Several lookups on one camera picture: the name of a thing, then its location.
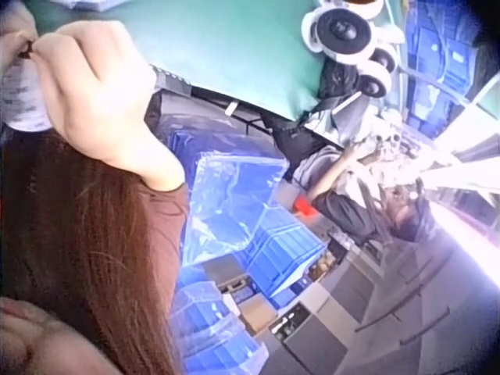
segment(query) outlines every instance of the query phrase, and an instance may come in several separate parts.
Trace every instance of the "woman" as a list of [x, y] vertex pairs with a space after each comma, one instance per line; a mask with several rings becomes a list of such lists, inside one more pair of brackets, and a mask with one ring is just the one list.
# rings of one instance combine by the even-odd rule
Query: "woman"
[[166, 318], [188, 192], [144, 122], [155, 74], [117, 22], [32, 48], [53, 130], [3, 149], [2, 296], [53, 315], [2, 299], [2, 370], [177, 373]]

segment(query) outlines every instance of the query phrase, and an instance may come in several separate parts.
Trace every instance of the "white label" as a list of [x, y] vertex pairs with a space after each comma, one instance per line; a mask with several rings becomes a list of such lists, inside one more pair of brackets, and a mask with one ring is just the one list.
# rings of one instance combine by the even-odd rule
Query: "white label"
[[2, 79], [2, 121], [18, 131], [50, 129], [37, 68], [29, 59], [17, 59]]
[[461, 64], [463, 64], [466, 61], [465, 58], [457, 52], [453, 52], [453, 59]]

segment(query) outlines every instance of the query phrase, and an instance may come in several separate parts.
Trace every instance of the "black bag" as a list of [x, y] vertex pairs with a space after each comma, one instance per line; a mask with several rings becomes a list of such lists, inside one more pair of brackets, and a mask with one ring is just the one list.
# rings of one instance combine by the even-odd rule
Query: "black bag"
[[261, 113], [266, 128], [272, 129], [276, 146], [290, 162], [290, 168], [284, 175], [285, 180], [291, 179], [293, 172], [302, 160], [329, 144], [320, 135], [303, 127], [304, 122], [311, 114], [325, 109], [333, 109], [355, 94], [357, 84], [358, 71], [355, 66], [343, 65], [327, 59], [320, 78], [318, 91], [320, 103], [315, 108], [305, 112], [297, 121], [286, 120], [269, 112]]

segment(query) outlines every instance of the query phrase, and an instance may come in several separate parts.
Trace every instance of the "man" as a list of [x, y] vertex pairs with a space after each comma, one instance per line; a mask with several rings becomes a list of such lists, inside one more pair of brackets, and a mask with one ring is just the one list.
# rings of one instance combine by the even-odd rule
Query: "man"
[[417, 199], [410, 198], [407, 186], [381, 187], [371, 170], [380, 152], [363, 156], [365, 145], [359, 142], [343, 152], [327, 145], [303, 160], [290, 182], [306, 191], [312, 205], [358, 243], [383, 241], [389, 234], [418, 241], [432, 222], [421, 185]]

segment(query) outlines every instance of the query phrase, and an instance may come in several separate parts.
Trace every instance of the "green table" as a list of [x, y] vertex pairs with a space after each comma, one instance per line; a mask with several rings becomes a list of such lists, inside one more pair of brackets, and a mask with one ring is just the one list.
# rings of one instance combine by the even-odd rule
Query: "green table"
[[25, 2], [41, 34], [74, 20], [120, 20], [151, 64], [194, 86], [289, 119], [316, 104], [324, 57], [300, 34], [313, 0], [132, 0], [104, 13]]

